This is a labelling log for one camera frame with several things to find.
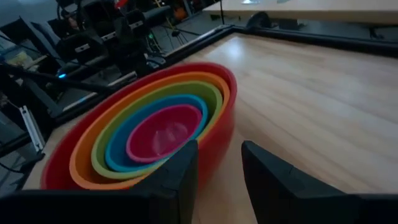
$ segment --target white desk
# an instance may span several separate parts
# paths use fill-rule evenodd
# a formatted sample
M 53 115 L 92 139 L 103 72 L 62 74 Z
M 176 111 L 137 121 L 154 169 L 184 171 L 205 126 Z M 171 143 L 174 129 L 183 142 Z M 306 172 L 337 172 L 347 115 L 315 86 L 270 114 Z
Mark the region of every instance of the white desk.
M 223 0 L 226 16 L 251 16 L 267 12 L 277 19 L 312 19 L 374 24 L 398 24 L 396 0 L 260 0 L 259 4 L 242 4 L 243 0 Z M 220 2 L 203 10 L 220 15 Z

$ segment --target green bowl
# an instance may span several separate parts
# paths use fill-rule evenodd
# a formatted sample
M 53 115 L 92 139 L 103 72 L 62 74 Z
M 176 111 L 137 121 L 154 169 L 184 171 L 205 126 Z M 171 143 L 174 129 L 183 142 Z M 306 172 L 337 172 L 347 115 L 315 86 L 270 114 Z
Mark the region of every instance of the green bowl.
M 114 132 L 128 117 L 130 117 L 130 115 L 134 114 L 137 110 L 145 105 L 148 105 L 149 103 L 152 103 L 155 100 L 166 96 L 179 94 L 193 94 L 202 98 L 206 102 L 209 112 L 209 121 L 207 122 L 204 130 L 198 138 L 206 134 L 209 131 L 209 127 L 211 126 L 211 124 L 216 121 L 220 113 L 221 106 L 223 104 L 223 97 L 219 89 L 217 89 L 217 87 L 215 87 L 214 85 L 200 81 L 180 82 L 167 85 L 159 88 L 156 91 L 146 94 L 135 102 L 132 102 L 129 106 L 120 111 L 120 113 L 118 113 L 118 115 L 116 115 L 111 120 L 111 122 L 102 130 L 102 132 L 97 137 L 93 146 L 93 150 L 91 152 L 91 163 L 94 170 L 97 171 L 99 175 L 102 175 L 103 177 L 107 177 L 109 179 L 126 180 L 139 177 L 140 175 L 144 175 L 150 171 L 155 170 L 156 168 L 158 168 L 158 166 L 161 166 L 162 163 L 155 162 L 153 166 L 146 169 L 132 172 L 115 172 L 110 170 L 106 165 L 105 150 Z

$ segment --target red bowl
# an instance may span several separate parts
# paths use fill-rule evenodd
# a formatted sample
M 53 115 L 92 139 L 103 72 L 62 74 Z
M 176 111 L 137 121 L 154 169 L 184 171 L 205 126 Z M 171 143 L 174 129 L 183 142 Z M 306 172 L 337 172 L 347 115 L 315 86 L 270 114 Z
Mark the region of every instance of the red bowl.
M 70 176 L 69 160 L 80 136 L 85 132 L 90 124 L 93 123 L 94 120 L 104 113 L 111 105 L 115 104 L 115 102 L 119 101 L 130 92 L 164 77 L 194 71 L 217 74 L 227 82 L 230 90 L 230 98 L 224 113 L 220 115 L 219 120 L 216 121 L 215 127 L 209 131 L 208 135 L 199 145 L 198 187 L 199 189 L 202 188 L 219 166 L 222 158 L 228 150 L 234 129 L 234 104 L 237 94 L 236 80 L 232 72 L 222 65 L 205 62 L 178 65 L 166 70 L 155 72 L 152 75 L 148 75 L 145 78 L 141 78 L 140 80 L 125 86 L 97 105 L 58 143 L 44 167 L 42 178 L 40 180 L 41 189 L 80 189 Z
M 163 108 L 134 128 L 126 152 L 136 162 L 150 163 L 171 154 L 187 142 L 199 126 L 201 112 L 191 105 Z

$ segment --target nesting bowl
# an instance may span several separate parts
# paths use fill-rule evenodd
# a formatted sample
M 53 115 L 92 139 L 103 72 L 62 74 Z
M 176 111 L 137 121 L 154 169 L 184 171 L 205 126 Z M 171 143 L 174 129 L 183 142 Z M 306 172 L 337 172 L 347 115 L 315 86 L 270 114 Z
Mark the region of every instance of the nesting bowl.
M 195 130 L 201 120 L 200 110 L 191 105 L 163 108 L 132 130 L 126 153 L 131 160 L 142 163 L 170 157 L 188 140 L 196 138 Z
M 156 170 L 159 166 L 161 166 L 165 162 L 165 160 L 162 160 L 160 162 L 155 163 L 155 166 L 150 166 L 148 167 L 149 169 L 145 170 L 133 170 L 130 172 L 114 172 L 107 167 L 103 156 L 106 149 L 105 145 L 107 144 L 107 142 L 109 142 L 110 137 L 114 133 L 114 128 L 110 126 L 118 127 L 120 124 L 123 123 L 123 121 L 126 120 L 126 118 L 130 114 L 134 113 L 142 106 L 145 106 L 146 104 L 161 97 L 176 95 L 181 93 L 189 93 L 199 96 L 201 99 L 203 99 L 206 102 L 210 120 L 206 125 L 206 127 L 204 128 L 204 130 L 202 131 L 202 133 L 197 138 L 199 142 L 201 141 L 200 140 L 201 137 L 207 134 L 208 130 L 210 130 L 210 128 L 214 125 L 214 122 L 217 120 L 218 115 L 220 114 L 222 105 L 224 103 L 222 94 L 220 93 L 219 89 L 217 89 L 217 87 L 209 83 L 196 81 L 196 80 L 187 81 L 187 82 L 178 82 L 179 80 L 178 78 L 179 77 L 176 76 L 176 77 L 170 77 L 168 79 L 159 80 L 157 83 L 168 83 L 169 80 L 173 80 L 172 82 L 173 84 L 164 85 L 162 88 L 155 89 L 154 91 L 136 100 L 131 99 L 131 97 L 135 93 L 139 93 L 140 90 L 143 90 L 145 88 L 150 88 L 150 86 L 155 83 L 147 85 L 131 93 L 129 96 L 123 98 L 118 103 L 122 101 L 123 102 L 129 101 L 132 103 L 130 103 L 129 106 L 122 109 L 122 111 L 119 112 L 119 114 L 114 115 L 114 118 L 110 122 L 107 122 L 105 128 L 96 125 L 96 124 L 101 124 L 105 121 L 105 119 L 103 119 L 104 117 L 100 117 L 94 122 L 94 125 L 92 127 L 86 130 L 85 134 L 87 134 L 88 136 L 91 136 L 92 133 L 97 133 L 99 128 L 102 129 L 102 132 L 100 133 L 98 138 L 96 138 L 94 145 L 92 145 L 93 143 L 92 141 L 87 141 L 87 138 L 82 137 L 82 139 L 86 139 L 86 141 L 81 141 L 82 144 L 78 143 L 78 145 L 75 147 L 76 154 L 75 156 L 73 156 L 72 154 L 70 160 L 70 172 L 72 174 L 73 180 L 78 185 L 80 185 L 85 189 L 92 189 L 94 186 L 105 187 L 103 186 L 103 184 L 109 181 L 108 179 L 126 180 L 125 183 L 119 182 L 119 184 L 127 184 L 131 178 L 137 177 L 138 175 L 144 175 L 148 172 L 152 172 L 153 170 Z M 220 83 L 225 83 L 220 77 L 213 76 L 213 78 L 214 80 L 217 80 Z M 105 114 L 112 113 L 113 111 L 111 109 L 112 108 L 107 110 Z M 128 137 L 123 139 L 122 142 L 125 143 L 127 141 L 127 138 Z M 125 147 L 119 149 L 121 153 L 125 154 Z M 89 165 L 85 166 L 84 163 L 90 163 L 90 160 L 92 162 L 92 166 Z M 95 182 L 99 181 L 99 179 L 93 179 L 94 174 L 100 175 L 105 179 L 102 180 L 101 182 Z
M 209 94 L 211 94 L 213 89 L 207 88 L 204 91 L 208 91 Z M 207 123 L 208 108 L 206 102 L 200 97 L 195 95 L 172 95 L 150 102 L 150 99 L 154 99 L 154 95 L 156 95 L 155 92 L 149 93 L 130 104 L 125 110 L 115 116 L 112 122 L 104 129 L 102 132 L 103 134 L 100 134 L 97 138 L 95 145 L 98 147 L 95 147 L 91 153 L 91 163 L 97 173 L 110 179 L 123 180 L 137 177 L 145 174 L 148 170 L 153 170 L 155 167 L 158 167 L 159 164 L 157 163 L 140 164 L 132 161 L 126 153 L 126 142 L 130 133 L 137 125 L 162 108 L 179 104 L 189 104 L 200 109 L 201 121 L 192 137 L 196 138 L 202 132 Z M 139 108 L 139 104 L 143 103 L 143 101 L 150 103 Z M 131 115 L 127 119 L 124 119 L 127 114 Z
M 194 76 L 195 80 L 201 80 L 204 82 L 212 83 L 214 79 L 209 76 L 201 76 L 199 73 L 213 74 L 213 76 L 221 78 L 228 86 L 227 92 L 222 90 L 224 103 L 221 107 L 219 118 L 215 121 L 212 128 L 199 143 L 199 154 L 198 154 L 198 183 L 199 188 L 203 187 L 209 177 L 220 164 L 225 152 L 228 149 L 229 142 L 232 137 L 234 128 L 234 102 L 236 99 L 236 80 L 234 75 L 225 67 L 214 63 L 192 63 L 189 65 L 179 65 L 167 70 L 161 70 L 148 75 L 145 78 L 120 89 L 115 94 L 104 100 L 102 103 L 97 105 L 90 111 L 84 118 L 81 119 L 70 131 L 64 136 L 64 138 L 58 143 L 51 157 L 45 165 L 42 178 L 41 188 L 42 189 L 126 189 L 130 188 L 134 184 L 141 181 L 146 175 L 138 177 L 136 179 L 119 182 L 113 179 L 105 179 L 104 177 L 97 174 L 92 168 L 91 164 L 85 163 L 84 166 L 90 165 L 90 167 L 83 167 L 86 170 L 92 171 L 90 180 L 78 179 L 77 184 L 72 178 L 72 172 L 69 172 L 70 160 L 76 157 L 76 151 L 74 148 L 78 144 L 83 144 L 85 141 L 91 141 L 91 145 L 94 144 L 95 139 L 101 132 L 101 128 L 104 128 L 108 122 L 110 122 L 119 111 L 125 108 L 132 101 L 142 97 L 149 92 L 164 86 L 164 83 L 159 83 L 161 79 L 176 77 L 182 73 L 191 73 L 192 77 L 180 77 L 181 81 L 191 80 Z M 219 83 L 213 83 L 220 90 L 222 86 Z M 122 99 L 134 94 L 132 99 L 123 101 Z M 100 125 L 95 124 L 95 121 L 100 117 L 106 117 Z M 89 129 L 93 127 L 99 127 L 97 132 L 86 134 Z M 85 151 L 83 155 L 86 158 L 90 158 L 91 151 Z

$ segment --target wooden table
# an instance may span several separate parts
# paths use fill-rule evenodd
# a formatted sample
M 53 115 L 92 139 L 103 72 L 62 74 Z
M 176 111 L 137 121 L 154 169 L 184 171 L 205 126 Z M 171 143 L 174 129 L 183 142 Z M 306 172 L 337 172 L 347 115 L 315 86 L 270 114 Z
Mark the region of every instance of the wooden table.
M 223 0 L 224 15 L 251 16 L 264 11 L 276 19 L 398 24 L 398 1 L 395 0 L 259 0 L 259 4 L 242 4 L 243 1 Z M 220 15 L 220 2 L 203 11 Z
M 235 34 L 181 63 L 202 61 L 232 70 L 238 97 L 231 147 L 198 194 L 193 223 L 256 223 L 244 139 L 344 192 L 398 192 L 397 60 Z M 46 160 L 81 117 L 53 132 L 25 189 L 39 188 Z

